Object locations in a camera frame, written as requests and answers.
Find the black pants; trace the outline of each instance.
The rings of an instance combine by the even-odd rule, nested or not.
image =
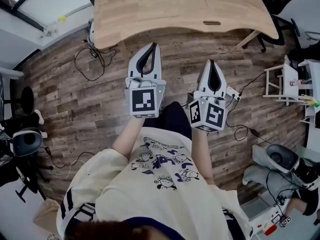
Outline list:
[[[4,132],[12,138],[12,136],[21,129],[39,127],[39,116],[37,113],[32,113],[22,117],[3,120],[0,124],[4,127]]]
[[[153,127],[179,133],[192,140],[191,126],[182,106],[174,101],[157,118],[147,118],[143,127]]]

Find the gray pants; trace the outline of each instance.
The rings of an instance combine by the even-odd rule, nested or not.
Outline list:
[[[270,170],[275,170],[275,167],[272,165],[272,163],[270,163],[268,157],[266,156],[266,151],[264,148],[258,145],[253,145],[252,159],[258,165],[252,165],[245,170],[243,179],[246,182],[254,181],[256,183],[262,184],[266,189],[269,189],[274,198],[277,198],[278,194],[282,190],[298,188],[296,185],[289,182],[292,182],[291,173],[284,174],[283,172],[281,172],[281,174],[289,180],[287,181],[278,172],[270,172]],[[291,198],[293,192],[294,190],[286,190],[282,191],[280,195],[286,198]]]

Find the dark shorts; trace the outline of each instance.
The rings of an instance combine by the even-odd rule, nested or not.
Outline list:
[[[179,133],[192,139],[191,126],[183,107],[176,101],[166,106],[157,118],[147,118],[143,127],[153,127]]]
[[[318,204],[319,204],[319,193],[318,189],[315,189],[313,191],[310,191],[308,189],[300,189],[299,194],[301,198],[299,197],[298,193],[295,191],[292,194],[291,198],[298,198],[302,201],[306,202],[306,208],[303,213],[305,216],[310,216],[315,213],[317,210]]]

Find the brown hair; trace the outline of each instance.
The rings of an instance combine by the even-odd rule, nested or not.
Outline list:
[[[144,228],[132,228],[119,221],[83,222],[74,227],[65,240],[148,240]]]

